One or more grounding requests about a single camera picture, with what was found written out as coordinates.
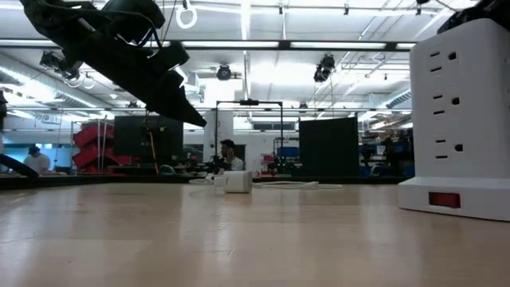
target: ceiling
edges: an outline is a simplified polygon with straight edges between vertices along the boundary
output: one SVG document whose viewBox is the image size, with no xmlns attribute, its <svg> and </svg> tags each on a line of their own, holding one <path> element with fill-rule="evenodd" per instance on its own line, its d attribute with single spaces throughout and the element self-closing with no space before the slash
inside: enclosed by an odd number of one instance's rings
<svg viewBox="0 0 510 287">
<path fill-rule="evenodd" d="M 346 2 L 349 14 L 345 12 Z M 463 9 L 476 2 L 444 0 L 445 4 Z M 96 0 L 97 5 L 104 2 Z M 171 18 L 173 1 L 158 1 L 166 19 Z M 453 13 L 432 1 L 416 15 L 415 0 L 251 0 L 249 24 L 242 25 L 242 0 L 190 1 L 197 9 L 196 24 L 183 29 L 174 15 L 166 40 L 309 40 L 309 41 L 421 41 L 435 34 L 437 28 Z M 284 14 L 279 14 L 279 5 Z M 14 0 L 0 0 L 0 39 L 43 39 L 30 25 L 21 5 Z M 182 21 L 190 21 L 190 12 L 182 14 Z M 42 50 L 0 48 L 0 54 L 21 62 L 39 73 L 61 81 L 59 75 L 45 71 L 39 65 Z M 370 107 L 370 95 L 385 96 L 409 87 L 409 54 L 376 52 L 334 52 L 337 68 L 330 81 L 314 83 L 316 65 L 326 52 L 318 51 L 250 51 L 249 69 L 245 75 L 243 51 L 192 50 L 190 60 L 182 67 L 196 73 L 200 85 L 207 90 L 217 84 L 215 70 L 220 64 L 229 64 L 239 74 L 231 80 L 236 99 L 245 97 L 246 77 L 251 89 L 247 94 L 256 100 L 283 100 L 288 106 L 306 102 L 308 107 L 346 106 Z M 84 65 L 82 69 L 96 82 L 93 88 L 76 90 L 91 96 L 104 106 L 125 107 L 136 100 L 127 92 L 115 92 L 109 79 Z M 223 100 L 223 95 L 211 95 Z M 189 95 L 192 104 L 200 106 L 199 99 Z"/>
</svg>

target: table surface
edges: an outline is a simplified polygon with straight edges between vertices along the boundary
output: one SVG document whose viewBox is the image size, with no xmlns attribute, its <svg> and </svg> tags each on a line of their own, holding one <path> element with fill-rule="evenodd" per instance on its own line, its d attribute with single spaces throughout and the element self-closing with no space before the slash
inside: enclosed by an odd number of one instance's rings
<svg viewBox="0 0 510 287">
<path fill-rule="evenodd" d="M 104 184 L 0 193 L 0 286 L 510 286 L 510 225 L 341 191 Z"/>
</svg>

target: white power adapter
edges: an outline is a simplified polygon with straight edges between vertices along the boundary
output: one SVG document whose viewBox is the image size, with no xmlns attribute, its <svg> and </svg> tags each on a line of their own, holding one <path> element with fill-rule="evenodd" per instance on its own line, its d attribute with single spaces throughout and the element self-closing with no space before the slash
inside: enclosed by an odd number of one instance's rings
<svg viewBox="0 0 510 287">
<path fill-rule="evenodd" d="M 252 191 L 251 171 L 225 171 L 221 181 L 225 193 L 250 193 Z"/>
</svg>

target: desk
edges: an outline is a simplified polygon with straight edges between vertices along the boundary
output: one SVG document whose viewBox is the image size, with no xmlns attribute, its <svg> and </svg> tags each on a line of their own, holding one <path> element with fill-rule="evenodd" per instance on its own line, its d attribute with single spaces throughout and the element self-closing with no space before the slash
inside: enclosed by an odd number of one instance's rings
<svg viewBox="0 0 510 287">
<path fill-rule="evenodd" d="M 342 191 L 109 183 L 0 194 L 2 286 L 509 286 L 508 223 Z"/>
</svg>

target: black curtain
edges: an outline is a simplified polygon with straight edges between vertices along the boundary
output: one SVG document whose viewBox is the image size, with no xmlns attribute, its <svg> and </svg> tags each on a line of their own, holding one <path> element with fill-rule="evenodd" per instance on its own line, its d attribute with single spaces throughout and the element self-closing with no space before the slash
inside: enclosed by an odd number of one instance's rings
<svg viewBox="0 0 510 287">
<path fill-rule="evenodd" d="M 300 160 L 305 176 L 359 176 L 358 121 L 300 122 Z"/>
</svg>

